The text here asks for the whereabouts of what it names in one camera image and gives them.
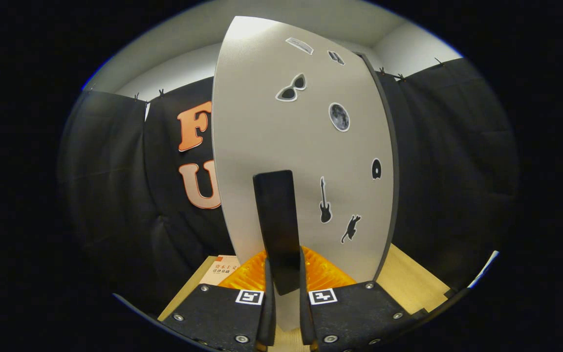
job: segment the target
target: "guitar sticker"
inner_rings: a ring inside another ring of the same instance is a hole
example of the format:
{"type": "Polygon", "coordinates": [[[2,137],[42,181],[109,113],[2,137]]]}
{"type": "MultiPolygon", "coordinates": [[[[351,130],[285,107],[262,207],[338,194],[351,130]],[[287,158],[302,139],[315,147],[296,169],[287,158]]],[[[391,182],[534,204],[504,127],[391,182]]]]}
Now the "guitar sticker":
{"type": "Polygon", "coordinates": [[[345,243],[345,238],[348,236],[349,241],[353,241],[353,236],[355,236],[355,224],[362,219],[359,215],[351,216],[351,220],[349,220],[349,224],[346,226],[346,232],[340,239],[340,243],[345,243]]]}
{"type": "Polygon", "coordinates": [[[321,223],[328,223],[331,220],[331,203],[325,199],[325,176],[321,176],[321,193],[323,195],[323,200],[319,204],[321,223]]]}

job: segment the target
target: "screw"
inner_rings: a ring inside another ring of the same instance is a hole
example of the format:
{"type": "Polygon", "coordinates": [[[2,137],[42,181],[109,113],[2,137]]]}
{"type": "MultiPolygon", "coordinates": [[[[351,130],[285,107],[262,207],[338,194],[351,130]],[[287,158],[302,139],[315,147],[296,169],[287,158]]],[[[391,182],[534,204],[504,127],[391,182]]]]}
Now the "screw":
{"type": "Polygon", "coordinates": [[[332,342],[336,342],[338,341],[338,337],[336,335],[329,335],[326,336],[323,341],[327,342],[327,343],[332,343],[332,342]]]}
{"type": "Polygon", "coordinates": [[[240,343],[248,343],[249,338],[244,336],[244,335],[236,335],[236,341],[238,341],[240,343]]]}

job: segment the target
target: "black fabric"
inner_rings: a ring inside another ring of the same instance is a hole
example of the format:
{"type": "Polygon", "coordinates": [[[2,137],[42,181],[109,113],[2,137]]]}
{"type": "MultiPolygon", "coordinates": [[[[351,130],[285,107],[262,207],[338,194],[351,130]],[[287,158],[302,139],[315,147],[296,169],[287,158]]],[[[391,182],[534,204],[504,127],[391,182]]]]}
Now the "black fabric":
{"type": "Polygon", "coordinates": [[[397,134],[392,242],[452,289],[466,287],[512,222],[516,145],[505,111],[466,59],[380,77],[397,134]]]}
{"type": "Polygon", "coordinates": [[[80,245],[114,292],[159,313],[187,278],[147,188],[142,132],[145,102],[84,92],[65,125],[58,185],[80,245]]]}
{"type": "MultiPolygon", "coordinates": [[[[183,265],[190,273],[207,256],[235,253],[221,207],[201,209],[190,203],[178,171],[181,165],[196,163],[199,190],[204,197],[212,195],[210,176],[203,169],[203,163],[213,160],[212,117],[207,114],[208,127],[204,132],[197,130],[197,135],[203,137],[201,145],[185,152],[178,149],[181,122],[177,120],[181,112],[212,100],[212,82],[212,77],[206,78],[151,100],[145,122],[145,169],[150,192],[172,248],[185,259],[183,265]]],[[[181,286],[189,277],[180,277],[177,282],[181,286]]]]}

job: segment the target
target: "sunglasses sticker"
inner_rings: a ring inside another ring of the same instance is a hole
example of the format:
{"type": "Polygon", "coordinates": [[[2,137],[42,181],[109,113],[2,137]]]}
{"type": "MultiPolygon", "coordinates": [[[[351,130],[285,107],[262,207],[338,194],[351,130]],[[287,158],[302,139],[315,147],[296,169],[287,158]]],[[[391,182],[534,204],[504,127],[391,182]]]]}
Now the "sunglasses sticker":
{"type": "Polygon", "coordinates": [[[304,52],[306,52],[306,53],[308,53],[308,54],[310,54],[310,55],[314,52],[314,49],[312,49],[311,46],[307,45],[307,44],[304,43],[304,42],[301,42],[301,41],[298,40],[298,39],[295,39],[295,38],[288,38],[288,39],[286,40],[286,42],[287,42],[288,44],[290,44],[291,46],[294,46],[294,47],[296,47],[297,49],[301,49],[302,51],[304,51],[304,52]]]}
{"type": "Polygon", "coordinates": [[[329,118],[333,126],[340,132],[346,132],[351,125],[349,114],[342,105],[331,103],[329,106],[329,118]]]}
{"type": "Polygon", "coordinates": [[[299,95],[299,90],[304,90],[307,86],[307,82],[305,80],[305,76],[303,73],[297,74],[295,78],[292,79],[292,83],[289,86],[284,87],[277,93],[275,99],[279,100],[280,102],[294,102],[297,100],[297,96],[299,95]]]}
{"type": "Polygon", "coordinates": [[[327,53],[329,54],[329,57],[334,60],[335,62],[341,64],[342,66],[345,66],[345,62],[342,61],[342,58],[340,57],[340,55],[338,55],[337,53],[333,52],[333,51],[327,51],[327,53]]]}

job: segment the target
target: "wooden surface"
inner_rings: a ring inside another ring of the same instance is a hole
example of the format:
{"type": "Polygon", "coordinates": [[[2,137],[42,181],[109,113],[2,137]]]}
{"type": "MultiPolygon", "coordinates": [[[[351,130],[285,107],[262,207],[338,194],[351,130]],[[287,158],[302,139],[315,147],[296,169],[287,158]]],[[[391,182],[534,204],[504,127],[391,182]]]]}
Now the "wooden surface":
{"type": "MultiPolygon", "coordinates": [[[[179,290],[173,300],[166,306],[158,317],[163,321],[184,301],[186,296],[199,284],[201,278],[214,263],[217,257],[208,257],[192,275],[190,280],[179,290]]],[[[391,244],[388,256],[384,262],[382,272],[377,278],[389,295],[393,297],[409,314],[414,314],[425,308],[428,312],[444,303],[447,298],[444,293],[449,286],[428,272],[419,263],[391,244]]],[[[268,348],[269,352],[309,352],[310,346],[304,346],[299,329],[291,331],[275,329],[275,345],[268,348]]]]}
{"type": "Polygon", "coordinates": [[[199,269],[197,269],[190,279],[186,281],[185,285],[181,288],[181,290],[179,290],[179,292],[177,292],[175,297],[173,297],[171,302],[166,306],[165,310],[162,311],[162,314],[158,316],[159,321],[166,319],[166,317],[168,317],[169,314],[171,314],[177,306],[182,303],[186,297],[188,297],[190,292],[199,285],[199,281],[203,279],[206,271],[208,271],[208,268],[212,266],[212,263],[214,263],[216,259],[217,257],[209,256],[203,261],[203,264],[199,266],[199,269]]]}
{"type": "Polygon", "coordinates": [[[431,312],[447,298],[449,286],[391,244],[377,283],[409,314],[431,312]]]}

